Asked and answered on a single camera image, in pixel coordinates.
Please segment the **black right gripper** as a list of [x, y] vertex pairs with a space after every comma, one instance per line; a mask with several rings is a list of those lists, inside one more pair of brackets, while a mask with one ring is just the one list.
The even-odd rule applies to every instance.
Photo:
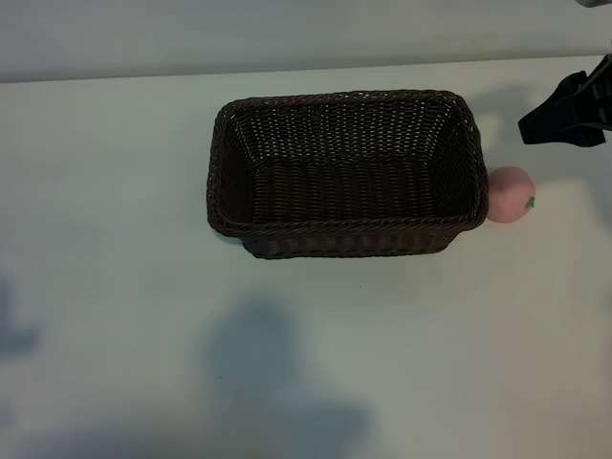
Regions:
[[572, 126], [577, 123], [573, 97], [582, 83], [587, 122], [598, 127], [611, 126], [611, 54], [608, 54], [588, 78], [585, 71], [565, 77], [553, 94], [532, 112], [535, 124], [522, 121], [518, 123], [525, 144], [568, 143], [574, 146], [597, 146], [605, 143], [603, 131], [598, 128], [575, 126], [553, 131], [547, 127]]

